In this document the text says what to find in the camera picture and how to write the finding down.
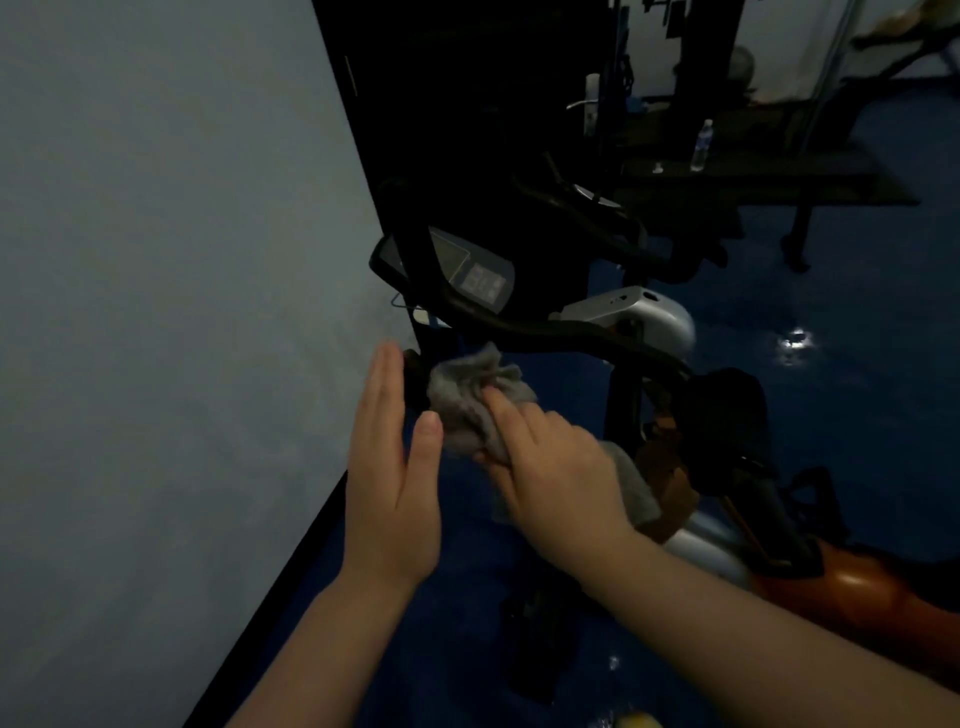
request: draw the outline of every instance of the rag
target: rag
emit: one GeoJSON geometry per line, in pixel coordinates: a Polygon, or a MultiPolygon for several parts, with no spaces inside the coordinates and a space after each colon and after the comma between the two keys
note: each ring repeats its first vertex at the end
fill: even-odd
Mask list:
{"type": "MultiPolygon", "coordinates": [[[[444,424],[447,450],[466,457],[485,450],[491,459],[510,465],[510,453],[481,392],[484,387],[496,387],[514,404],[536,402],[537,394],[523,381],[516,364],[502,366],[500,358],[496,345],[489,343],[475,354],[442,362],[430,372],[426,394],[430,408],[444,424]]],[[[658,519],[660,505],[633,459],[615,443],[603,441],[600,445],[616,466],[620,496],[630,523],[640,527],[658,519]]],[[[506,514],[502,502],[497,503],[496,511],[498,519],[506,514]]]]}

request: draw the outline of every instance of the right hand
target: right hand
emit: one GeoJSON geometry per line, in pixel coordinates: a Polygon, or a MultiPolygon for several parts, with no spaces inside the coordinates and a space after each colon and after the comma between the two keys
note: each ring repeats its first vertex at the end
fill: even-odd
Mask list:
{"type": "Polygon", "coordinates": [[[556,412],[516,407],[492,387],[483,397],[512,465],[483,464],[514,523],[543,558],[583,581],[634,533],[613,461],[593,435],[556,412]]]}

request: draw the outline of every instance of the wall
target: wall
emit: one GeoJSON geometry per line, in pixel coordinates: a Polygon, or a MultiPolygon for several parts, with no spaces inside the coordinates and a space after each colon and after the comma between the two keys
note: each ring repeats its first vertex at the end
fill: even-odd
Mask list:
{"type": "Polygon", "coordinates": [[[0,98],[0,725],[175,725],[409,326],[309,0],[15,3],[0,98]]]}
{"type": "MultiPolygon", "coordinates": [[[[866,0],[859,22],[856,24],[857,33],[869,33],[879,20],[896,11],[904,10],[913,5],[909,0],[866,0]]],[[[960,60],[960,41],[952,44],[953,55],[960,60]]],[[[890,63],[909,55],[920,48],[920,43],[894,45],[878,48],[868,48],[860,53],[850,53],[844,58],[843,75],[867,76],[878,73],[890,63]]],[[[917,61],[899,78],[917,78],[922,76],[943,76],[947,68],[937,57],[927,57],[917,61]]]]}
{"type": "MultiPolygon", "coordinates": [[[[629,52],[636,74],[634,94],[672,93],[673,66],[680,60],[680,40],[664,38],[662,7],[645,13],[640,0],[629,0],[625,4],[631,6],[629,52]]],[[[809,98],[846,4],[847,0],[746,0],[736,42],[749,48],[756,58],[753,87],[758,101],[809,98]]],[[[866,33],[882,16],[910,5],[911,0],[865,0],[856,31],[866,33]]],[[[844,59],[842,75],[876,73],[916,47],[850,53],[844,59]]],[[[944,72],[939,60],[927,59],[904,75],[929,76],[944,72]]]]}

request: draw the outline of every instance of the left hand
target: left hand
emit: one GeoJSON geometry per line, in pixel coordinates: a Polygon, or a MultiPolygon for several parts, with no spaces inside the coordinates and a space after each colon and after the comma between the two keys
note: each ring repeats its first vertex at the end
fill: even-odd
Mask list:
{"type": "Polygon", "coordinates": [[[381,344],[350,436],[341,576],[409,598],[440,559],[444,429],[436,412],[420,415],[404,462],[404,413],[403,354],[396,344],[381,344]]]}

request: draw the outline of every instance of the forearm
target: forearm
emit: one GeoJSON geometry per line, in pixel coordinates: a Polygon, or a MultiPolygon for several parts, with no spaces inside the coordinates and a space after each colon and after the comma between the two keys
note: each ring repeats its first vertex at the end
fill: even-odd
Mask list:
{"type": "Polygon", "coordinates": [[[632,534],[580,577],[742,726],[947,725],[960,698],[632,534]]]}
{"type": "Polygon", "coordinates": [[[229,728],[350,725],[410,596],[338,576],[313,600],[229,728]]]}

